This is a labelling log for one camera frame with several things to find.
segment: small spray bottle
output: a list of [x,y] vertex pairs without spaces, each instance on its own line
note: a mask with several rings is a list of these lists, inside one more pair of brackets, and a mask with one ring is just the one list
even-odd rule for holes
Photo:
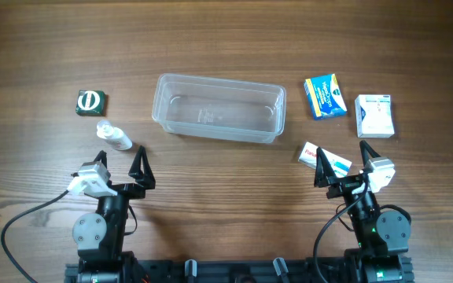
[[116,150],[126,150],[132,147],[129,137],[120,128],[113,127],[108,120],[101,120],[98,123],[98,137]]

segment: clear plastic container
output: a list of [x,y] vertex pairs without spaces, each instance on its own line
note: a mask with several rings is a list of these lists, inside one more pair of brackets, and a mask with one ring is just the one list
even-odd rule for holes
[[161,75],[153,101],[153,119],[169,133],[240,142],[273,142],[285,111],[282,86],[194,75]]

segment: dark green small box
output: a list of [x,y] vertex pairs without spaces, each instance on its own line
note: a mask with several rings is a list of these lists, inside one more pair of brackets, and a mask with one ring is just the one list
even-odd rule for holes
[[102,90],[80,90],[76,101],[76,114],[80,116],[102,116],[106,94]]

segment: wood grain surface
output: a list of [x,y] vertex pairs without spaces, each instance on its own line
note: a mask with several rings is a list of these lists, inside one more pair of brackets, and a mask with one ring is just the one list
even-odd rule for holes
[[[78,90],[95,89],[109,95],[106,117],[147,147],[157,179],[132,202],[139,228],[124,249],[139,259],[311,256],[341,200],[314,188],[296,156],[310,141],[357,172],[353,101],[391,94],[396,134],[368,140],[397,170],[377,200],[412,215],[416,282],[453,282],[453,1],[88,2],[0,6],[0,233],[99,150],[112,180],[129,180],[134,151],[111,150],[96,137],[99,118],[75,114]],[[270,145],[167,134],[151,117],[166,72],[283,85],[284,133]],[[303,82],[329,73],[349,112],[314,121]],[[67,195],[16,222],[9,249],[38,281],[62,282],[78,259],[72,225],[95,208]],[[356,245],[337,223],[320,255]],[[0,245],[3,281],[25,282]]]

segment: black cable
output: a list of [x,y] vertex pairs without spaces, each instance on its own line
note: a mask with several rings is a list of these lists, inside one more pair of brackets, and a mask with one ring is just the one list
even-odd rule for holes
[[27,272],[25,272],[24,268],[22,268],[22,266],[20,266],[20,264],[15,260],[15,258],[12,255],[12,253],[9,252],[9,249],[6,246],[6,241],[5,241],[6,231],[8,230],[9,226],[12,225],[15,221],[17,221],[20,217],[28,215],[31,212],[34,212],[34,211],[37,211],[37,210],[39,210],[41,208],[49,206],[49,205],[53,204],[54,202],[60,200],[62,197],[64,197],[68,193],[69,193],[69,191],[66,190],[59,197],[56,197],[56,198],[54,198],[51,201],[48,201],[48,202],[46,202],[44,204],[40,204],[37,207],[31,208],[31,209],[29,209],[27,211],[24,211],[24,212],[20,213],[19,215],[17,215],[15,217],[13,217],[12,219],[10,219],[8,221],[8,223],[6,223],[5,227],[3,227],[3,231],[1,232],[1,245],[3,246],[3,250],[5,250],[5,254],[8,256],[9,260],[13,263],[13,265],[32,283],[38,283],[38,282],[33,277],[31,277],[31,275],[29,275]]
[[319,268],[319,263],[318,263],[318,247],[319,247],[319,242],[321,241],[322,235],[326,232],[326,230],[328,230],[328,228],[331,226],[331,224],[333,224],[333,222],[335,222],[335,220],[340,218],[345,212],[347,212],[349,209],[354,207],[357,203],[359,203],[360,200],[362,200],[366,196],[366,193],[368,193],[368,183],[369,183],[368,179],[366,179],[365,189],[359,195],[359,197],[352,204],[348,205],[346,208],[342,209],[334,217],[332,217],[328,221],[328,223],[321,229],[321,232],[319,232],[318,237],[315,238],[314,251],[313,251],[314,259],[313,260],[314,260],[315,269],[317,270],[321,280],[324,283],[328,283],[328,281],[324,278],[324,276],[322,276],[321,269]]
[[[342,205],[345,205],[345,203],[337,206],[337,208],[335,209],[335,214],[338,214],[338,208],[340,208]],[[342,218],[339,217],[338,220],[342,223],[342,225],[344,225],[345,229],[349,230],[349,232],[354,232],[354,229],[349,227],[349,225],[345,224],[345,222],[344,222],[344,220],[342,220]]]
[[410,217],[410,214],[406,210],[404,210],[394,204],[386,204],[386,205],[382,205],[380,207],[381,210],[386,209],[386,208],[398,211],[399,213],[401,213],[403,216],[405,216],[407,218],[409,224],[412,224],[412,218]]
[[135,218],[134,210],[132,210],[132,206],[130,204],[129,204],[129,210],[131,211],[132,217],[134,217],[135,228],[134,228],[134,231],[132,231],[132,232],[125,232],[123,234],[124,236],[132,235],[138,229],[138,220]]

